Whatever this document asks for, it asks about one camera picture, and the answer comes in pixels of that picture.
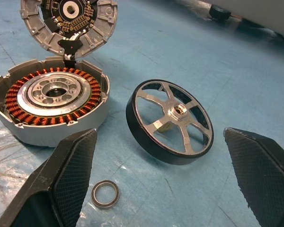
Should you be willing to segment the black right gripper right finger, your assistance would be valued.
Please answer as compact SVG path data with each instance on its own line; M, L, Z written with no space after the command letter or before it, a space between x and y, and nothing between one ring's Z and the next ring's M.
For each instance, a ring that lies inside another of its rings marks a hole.
M284 227L284 149L273 139L225 128L238 186L262 227Z

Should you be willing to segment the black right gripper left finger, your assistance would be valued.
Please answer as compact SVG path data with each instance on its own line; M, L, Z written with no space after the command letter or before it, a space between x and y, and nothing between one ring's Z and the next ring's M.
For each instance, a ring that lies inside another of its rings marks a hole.
M0 217L0 227L74 227L89 187L97 130L61 140L25 181Z

